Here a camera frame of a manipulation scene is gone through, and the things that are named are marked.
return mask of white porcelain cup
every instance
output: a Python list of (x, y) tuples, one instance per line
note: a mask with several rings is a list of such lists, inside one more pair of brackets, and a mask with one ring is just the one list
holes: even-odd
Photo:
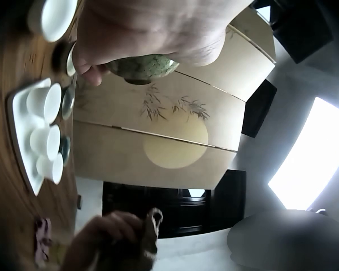
[(61, 103), (61, 87), (58, 83), (49, 88), (32, 89), (26, 99), (29, 113), (52, 123), (58, 115)]
[(59, 40), (74, 17), (78, 0), (35, 0), (27, 24), (35, 34), (43, 35), (48, 42)]
[(60, 153), (57, 153), (55, 159), (50, 161), (47, 157), (41, 155), (36, 161), (36, 170), (44, 178), (58, 184), (63, 174), (63, 157)]
[(58, 125), (35, 129), (30, 135), (30, 147), (38, 154), (53, 161), (59, 151), (60, 130)]

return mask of bright window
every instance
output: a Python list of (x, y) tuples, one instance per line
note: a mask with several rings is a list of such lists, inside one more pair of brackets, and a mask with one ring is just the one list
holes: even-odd
[(204, 189), (189, 189), (188, 191), (190, 192), (190, 195), (191, 195), (191, 197), (193, 197), (193, 198), (199, 198), (199, 197), (201, 197), (201, 196), (204, 194), (204, 192), (205, 192)]
[(286, 209), (306, 210), (339, 166), (339, 109), (315, 98), (303, 130), (269, 182)]

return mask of wooden panel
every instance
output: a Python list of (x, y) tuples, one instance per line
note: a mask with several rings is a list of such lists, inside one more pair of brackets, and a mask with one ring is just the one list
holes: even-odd
[(78, 121), (73, 122), (73, 137), (77, 176), (128, 185), (213, 189), (235, 156), (230, 151)]
[(174, 72), (149, 85), (109, 74), (99, 87), (78, 81), (74, 119), (238, 149), (245, 103)]
[(247, 101), (274, 66), (255, 46), (230, 29), (216, 61), (203, 67), (180, 64), (177, 71)]
[(273, 30), (254, 9), (247, 7), (230, 24), (263, 50), (272, 62), (275, 62)]

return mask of painted moon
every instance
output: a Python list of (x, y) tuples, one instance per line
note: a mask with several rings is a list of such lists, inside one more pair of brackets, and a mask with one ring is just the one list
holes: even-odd
[[(150, 132), (193, 142), (208, 143), (208, 133), (202, 118), (189, 115), (188, 112), (172, 113), (164, 110), (166, 118), (152, 121)], [(202, 157), (207, 147), (173, 139), (149, 136), (144, 139), (144, 151), (154, 164), (163, 168), (183, 168), (196, 162)]]

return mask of wooden table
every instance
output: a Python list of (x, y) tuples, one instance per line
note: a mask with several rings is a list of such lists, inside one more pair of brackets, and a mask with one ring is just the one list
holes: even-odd
[[(36, 197), (21, 175), (8, 126), (6, 100), (21, 87), (50, 77), (64, 88), (71, 79), (52, 69), (52, 53), (57, 43), (47, 43), (26, 29), (25, 13), (32, 0), (20, 3), (25, 8), (11, 14), (10, 21), (0, 30), (0, 237), (10, 245), (14, 256), (24, 267), (34, 266), (34, 222), (37, 217), (50, 218), (53, 238), (69, 242), (74, 232), (77, 189), (73, 155), (64, 169), (60, 184), (45, 180)], [(76, 39), (78, 9), (72, 25), (60, 41)], [(61, 133), (72, 134), (72, 117), (55, 122)]]

